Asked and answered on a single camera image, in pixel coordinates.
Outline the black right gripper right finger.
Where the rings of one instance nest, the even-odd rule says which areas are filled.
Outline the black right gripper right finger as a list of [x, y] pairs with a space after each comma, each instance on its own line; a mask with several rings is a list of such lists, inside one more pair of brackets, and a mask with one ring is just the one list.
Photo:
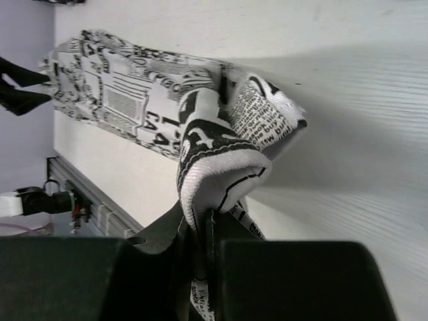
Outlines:
[[372, 253], [353, 241], [263, 241], [205, 214], [209, 305], [217, 320], [396, 320]]

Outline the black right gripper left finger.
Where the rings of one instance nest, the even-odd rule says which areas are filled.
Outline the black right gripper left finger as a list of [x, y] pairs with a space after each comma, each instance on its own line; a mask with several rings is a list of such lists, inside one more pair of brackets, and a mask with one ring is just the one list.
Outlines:
[[187, 224], [179, 204], [136, 235], [4, 237], [2, 320], [187, 320]]

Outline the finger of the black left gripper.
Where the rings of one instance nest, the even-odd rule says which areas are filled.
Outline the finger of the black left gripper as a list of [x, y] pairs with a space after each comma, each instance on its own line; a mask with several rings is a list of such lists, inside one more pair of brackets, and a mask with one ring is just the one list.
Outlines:
[[28, 70], [13, 64], [3, 58], [1, 60], [1, 76], [8, 75], [21, 87], [34, 86], [49, 82], [49, 77], [45, 74]]
[[16, 116], [23, 116], [50, 100], [47, 94], [1, 89], [1, 105]]

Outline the newspaper print trousers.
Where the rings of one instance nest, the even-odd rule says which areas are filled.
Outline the newspaper print trousers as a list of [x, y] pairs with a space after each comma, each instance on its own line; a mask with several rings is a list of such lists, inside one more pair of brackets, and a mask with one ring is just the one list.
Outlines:
[[83, 30], [40, 62], [56, 110], [177, 161], [177, 191], [197, 245], [207, 210], [261, 231], [241, 199], [307, 126], [261, 76], [220, 60]]

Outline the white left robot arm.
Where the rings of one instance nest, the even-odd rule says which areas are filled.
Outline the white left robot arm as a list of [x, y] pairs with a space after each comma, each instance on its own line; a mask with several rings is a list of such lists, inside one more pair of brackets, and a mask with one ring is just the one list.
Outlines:
[[[1, 58], [1, 75], [9, 76], [17, 85], [1, 79], [1, 106], [16, 116], [23, 116], [49, 102], [51, 96], [28, 92], [24, 88], [49, 82], [47, 75], [28, 70]], [[1, 194], [1, 217], [29, 216], [38, 213], [58, 214], [73, 211], [76, 198], [71, 191], [48, 195], [45, 187], [25, 187]]]

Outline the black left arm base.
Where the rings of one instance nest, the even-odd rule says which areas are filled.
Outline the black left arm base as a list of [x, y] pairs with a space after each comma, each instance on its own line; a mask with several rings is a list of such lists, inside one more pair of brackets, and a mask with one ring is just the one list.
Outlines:
[[82, 224], [89, 223], [92, 214], [92, 201], [88, 196], [70, 180], [66, 181], [66, 189], [72, 194], [74, 205], [72, 206], [71, 233], [77, 234]]

